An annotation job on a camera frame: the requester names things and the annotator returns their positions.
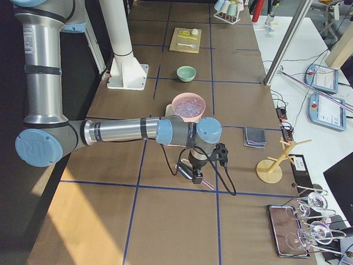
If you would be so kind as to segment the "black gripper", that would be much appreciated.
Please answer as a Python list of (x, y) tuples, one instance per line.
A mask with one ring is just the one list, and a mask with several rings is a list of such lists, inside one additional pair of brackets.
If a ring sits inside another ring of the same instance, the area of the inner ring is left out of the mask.
[(200, 184), (203, 180), (202, 168), (207, 164), (205, 155), (196, 151), (190, 151), (188, 155), (189, 162), (192, 165), (192, 182)]

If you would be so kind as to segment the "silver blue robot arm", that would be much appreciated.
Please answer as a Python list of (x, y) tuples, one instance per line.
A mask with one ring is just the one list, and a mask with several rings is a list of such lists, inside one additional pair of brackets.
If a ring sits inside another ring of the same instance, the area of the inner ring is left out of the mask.
[(102, 142), (155, 140), (163, 146), (181, 146), (189, 162), (178, 162), (181, 173), (194, 184), (201, 169), (212, 163), (220, 146), (222, 127), (210, 117), (186, 122), (177, 115), (92, 122), (69, 121), (62, 111), (60, 33), (82, 33), (86, 28), (84, 1), (14, 1), (22, 23), (28, 115), (15, 140), (19, 157), (35, 167), (46, 167), (83, 146)]

